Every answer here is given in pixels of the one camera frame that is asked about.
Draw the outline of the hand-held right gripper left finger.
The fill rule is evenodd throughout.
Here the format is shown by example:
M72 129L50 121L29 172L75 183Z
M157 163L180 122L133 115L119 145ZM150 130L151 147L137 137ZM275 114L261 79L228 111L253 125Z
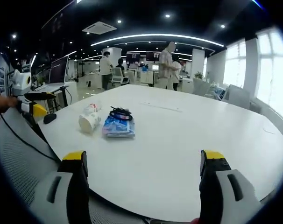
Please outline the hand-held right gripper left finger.
M35 189L30 210L43 224L90 224L85 151L67 154Z

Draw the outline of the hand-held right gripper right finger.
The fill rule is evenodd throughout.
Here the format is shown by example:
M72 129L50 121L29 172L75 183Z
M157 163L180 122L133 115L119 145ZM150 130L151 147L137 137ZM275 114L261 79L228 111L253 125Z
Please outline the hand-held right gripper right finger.
M261 209L251 182L221 153L201 151L200 178L201 224L246 224Z

